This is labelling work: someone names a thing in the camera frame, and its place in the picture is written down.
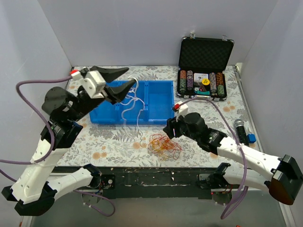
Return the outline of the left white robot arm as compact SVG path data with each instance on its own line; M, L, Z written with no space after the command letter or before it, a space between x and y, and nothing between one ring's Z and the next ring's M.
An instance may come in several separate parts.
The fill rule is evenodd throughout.
M109 83L128 71L127 67L105 69L98 66L74 70L63 81L80 83L77 94L59 87L60 79L47 91L42 109L37 111L44 119L37 148L22 175L11 186L3 188L2 195L15 202L15 211L21 216L40 216L46 213L60 197L81 187L96 189L102 184L102 174L91 164L80 167L64 177L49 180L49 175L61 157L73 145L82 130L79 120L97 108L102 102L122 102L131 87L132 79L118 87Z

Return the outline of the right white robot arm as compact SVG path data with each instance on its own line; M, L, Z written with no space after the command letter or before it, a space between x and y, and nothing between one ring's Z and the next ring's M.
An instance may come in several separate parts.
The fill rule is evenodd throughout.
M229 184L247 186L268 192L283 204L293 205L303 185L303 174L292 156L277 157L237 144L225 133L207 127L198 113L168 119L163 131L170 139L188 137L204 151L242 164L242 170L226 165L214 176L220 188Z

